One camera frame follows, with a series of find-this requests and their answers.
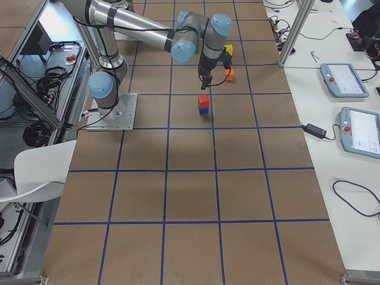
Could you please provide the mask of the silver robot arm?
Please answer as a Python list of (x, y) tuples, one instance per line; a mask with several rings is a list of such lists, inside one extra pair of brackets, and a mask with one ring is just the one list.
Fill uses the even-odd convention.
[(198, 56), (200, 88), (212, 85), (212, 70), (228, 64), (225, 43), (232, 21), (229, 16), (212, 17), (181, 11), (173, 26), (136, 14), (131, 1), (64, 1), (85, 44), (96, 53), (100, 68), (89, 78), (89, 92), (97, 111), (90, 116), (96, 130), (166, 128), (175, 119), (177, 128), (203, 129), (212, 125), (212, 111), (200, 112), (197, 97), (189, 110), (182, 110), (170, 91), (145, 96), (133, 86), (138, 57), (187, 64)]

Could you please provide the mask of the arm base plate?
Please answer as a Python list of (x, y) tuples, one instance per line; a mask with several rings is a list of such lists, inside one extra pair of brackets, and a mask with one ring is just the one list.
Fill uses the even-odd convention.
[(91, 112), (87, 119), (88, 131), (132, 131), (134, 129), (135, 113), (137, 107), (137, 93), (121, 93), (119, 103), (109, 115), (108, 110), (100, 109)]

